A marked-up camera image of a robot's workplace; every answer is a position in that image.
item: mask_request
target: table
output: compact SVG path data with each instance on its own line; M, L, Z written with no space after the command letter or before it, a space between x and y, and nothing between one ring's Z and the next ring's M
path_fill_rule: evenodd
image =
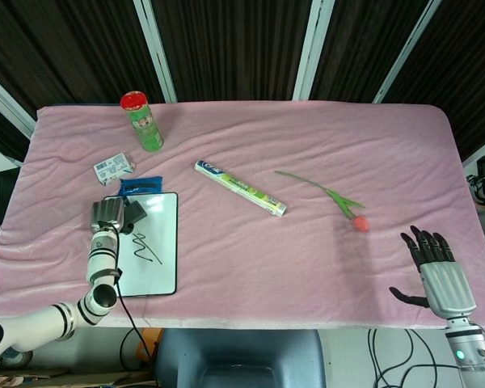
M119 152L126 178L163 176L179 194L178 290L130 298L153 327L442 327L431 311L398 302L422 284L399 237L414 224L449 241L485 326L485 238L449 122L431 106L337 102L208 102L151 106L165 139L145 152L119 107L38 111L36 131L0 230L0 317L87 290L91 204L117 193L92 166ZM288 205L274 217L193 170L197 159ZM322 191L296 173L366 205L355 231ZM129 325L117 306L102 326Z

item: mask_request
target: blue wrapper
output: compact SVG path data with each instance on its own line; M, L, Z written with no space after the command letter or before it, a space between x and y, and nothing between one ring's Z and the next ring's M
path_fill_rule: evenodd
M162 177L121 179L119 196L132 196L135 194L160 194L162 192Z

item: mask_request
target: robotic arm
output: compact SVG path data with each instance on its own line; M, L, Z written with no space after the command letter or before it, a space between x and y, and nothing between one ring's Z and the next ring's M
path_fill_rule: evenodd
M485 337L482 328L469 320L476 308L469 283L445 239L411 227L415 242L402 233L419 271L426 297L410 297L395 287L390 291L401 302L430 308L446 319L445 337L454 354L465 387L485 387Z
M28 352L65 338L78 327L96 325L116 304L114 285L119 230L124 223L124 200L107 198L92 208L90 255L86 279L91 288L77 303L57 303L33 314L0 319L0 355L9 347Z

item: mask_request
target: green bottle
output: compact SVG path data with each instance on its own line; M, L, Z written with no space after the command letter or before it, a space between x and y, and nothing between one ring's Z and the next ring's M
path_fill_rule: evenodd
M130 91L122 96L120 106L128 114L129 121L144 150L149 152L160 150L163 139L154 122L146 95L141 91Z

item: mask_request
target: dark curtain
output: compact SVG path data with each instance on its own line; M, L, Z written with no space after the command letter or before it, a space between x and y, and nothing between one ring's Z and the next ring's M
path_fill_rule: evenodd
M55 103L163 102L130 0L0 0L0 83L33 118Z
M371 103L427 0L337 0L311 99Z
M291 99L306 0L153 0L179 101Z
M0 152L23 161L28 147L29 140L0 113Z
M442 2L384 102L441 108L462 160L485 144L485 0Z

